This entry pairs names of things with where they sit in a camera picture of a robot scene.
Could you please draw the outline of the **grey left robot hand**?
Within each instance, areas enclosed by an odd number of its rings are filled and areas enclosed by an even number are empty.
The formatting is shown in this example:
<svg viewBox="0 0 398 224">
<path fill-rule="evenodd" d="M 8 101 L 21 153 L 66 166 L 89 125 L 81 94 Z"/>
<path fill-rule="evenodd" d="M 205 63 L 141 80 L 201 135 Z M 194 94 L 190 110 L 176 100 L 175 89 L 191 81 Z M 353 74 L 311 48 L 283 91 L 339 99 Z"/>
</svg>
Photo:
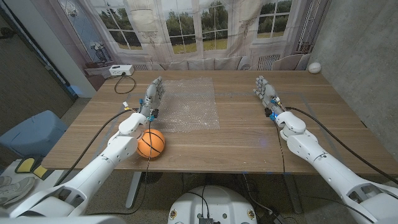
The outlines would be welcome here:
<svg viewBox="0 0 398 224">
<path fill-rule="evenodd" d="M 145 117 L 149 117 L 152 111 L 159 107 L 164 92 L 165 88 L 162 77 L 159 76 L 147 87 L 143 102 L 139 108 L 139 113 Z"/>
</svg>

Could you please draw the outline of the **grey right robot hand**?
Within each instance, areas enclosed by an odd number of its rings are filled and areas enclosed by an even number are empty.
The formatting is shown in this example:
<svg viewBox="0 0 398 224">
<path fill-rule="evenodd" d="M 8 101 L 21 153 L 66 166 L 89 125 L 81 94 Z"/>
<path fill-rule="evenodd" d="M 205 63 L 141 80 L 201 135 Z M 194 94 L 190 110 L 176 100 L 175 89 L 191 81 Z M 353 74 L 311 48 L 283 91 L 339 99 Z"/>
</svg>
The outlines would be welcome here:
<svg viewBox="0 0 398 224">
<path fill-rule="evenodd" d="M 256 86 L 253 92 L 265 107 L 266 116 L 275 121 L 278 115 L 286 111 L 275 88 L 261 75 L 256 78 Z"/>
</svg>

